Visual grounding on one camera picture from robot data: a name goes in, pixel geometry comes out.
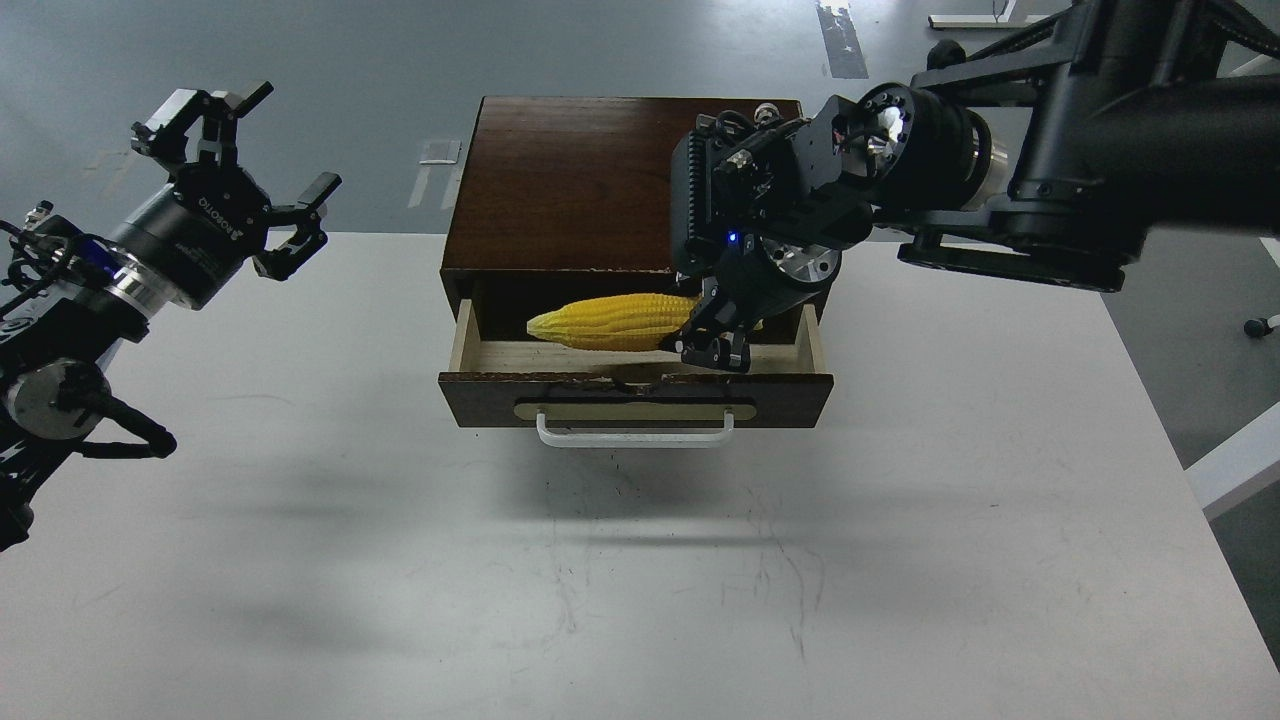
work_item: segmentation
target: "yellow corn cob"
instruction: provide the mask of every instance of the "yellow corn cob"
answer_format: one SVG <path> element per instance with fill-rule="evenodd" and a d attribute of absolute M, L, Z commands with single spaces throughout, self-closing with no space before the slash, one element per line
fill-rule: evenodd
<path fill-rule="evenodd" d="M 698 297 L 655 292 L 580 300 L 529 320 L 529 334 L 579 350 L 658 350 L 680 329 Z"/>

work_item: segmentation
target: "white table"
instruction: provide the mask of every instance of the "white table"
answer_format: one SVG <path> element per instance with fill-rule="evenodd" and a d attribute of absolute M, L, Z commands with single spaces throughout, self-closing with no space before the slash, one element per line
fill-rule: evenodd
<path fill-rule="evenodd" d="M 1280 676 L 1096 295 L 847 254 L 814 430 L 458 429 L 442 238 L 164 311 L 0 556 L 0 717 L 1275 716 Z"/>

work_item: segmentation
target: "wooden drawer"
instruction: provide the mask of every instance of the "wooden drawer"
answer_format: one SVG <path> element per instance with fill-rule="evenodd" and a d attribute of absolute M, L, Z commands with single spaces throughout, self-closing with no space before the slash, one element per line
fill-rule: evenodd
<path fill-rule="evenodd" d="M 444 397 L 460 427 L 532 425 L 548 419 L 596 427 L 710 427 L 731 409 L 740 427 L 812 428 L 833 383 L 813 305 L 795 341 L 751 346 L 748 374 L 691 368 L 669 352 L 573 350 L 540 341 L 484 340 L 470 300 Z"/>
<path fill-rule="evenodd" d="M 795 101 L 771 100 L 787 117 Z M 440 278 L 458 320 L 439 383 L 461 427 L 813 427 L 833 384 L 813 305 L 753 333 L 753 370 L 667 352 L 579 351 L 525 334 L 529 318 L 588 297 L 672 286 L 671 154 L 699 113 L 762 100 L 485 97 Z"/>

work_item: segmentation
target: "drawer handle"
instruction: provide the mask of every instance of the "drawer handle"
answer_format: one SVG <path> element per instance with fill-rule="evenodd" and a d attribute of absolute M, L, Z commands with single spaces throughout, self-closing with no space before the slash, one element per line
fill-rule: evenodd
<path fill-rule="evenodd" d="M 733 434 L 733 411 L 724 411 L 724 427 L 714 433 L 552 432 L 547 413 L 538 411 L 538 437 L 552 447 L 719 447 Z"/>

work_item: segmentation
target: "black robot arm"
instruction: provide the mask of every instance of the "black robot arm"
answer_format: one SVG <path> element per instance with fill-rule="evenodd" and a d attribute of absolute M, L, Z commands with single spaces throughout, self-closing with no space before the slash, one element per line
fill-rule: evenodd
<path fill-rule="evenodd" d="M 700 120 L 672 160 L 672 256 L 705 291 L 673 345 L 745 372 L 748 331 L 829 287 L 872 227 L 913 236 L 908 263 L 1106 292 L 1157 222 L 1275 228 L 1280 77 L 1217 78 L 1229 41 L 1280 56 L 1231 0 L 1078 0 L 809 120 Z M 983 106 L 1030 110 L 1011 177 Z"/>
<path fill-rule="evenodd" d="M 340 179 L 321 173 L 293 205 L 273 205 L 238 164 L 237 122 L 271 91 L 243 97 L 178 90 L 132 147 L 169 174 L 168 183 L 101 237 L 82 232 L 42 202 L 12 236 L 0 306 L 0 550 L 27 539 L 36 491 L 73 452 L 86 457 L 165 457 L 177 441 L 111 393 L 105 369 L 122 340 L 138 342 L 169 302 L 201 309 L 244 264 L 283 281 L 325 243 L 324 202 Z M 201 123 L 195 160 L 187 132 Z M 294 225 L 266 249 L 266 232 Z M 140 442 L 86 437 L 110 419 Z"/>

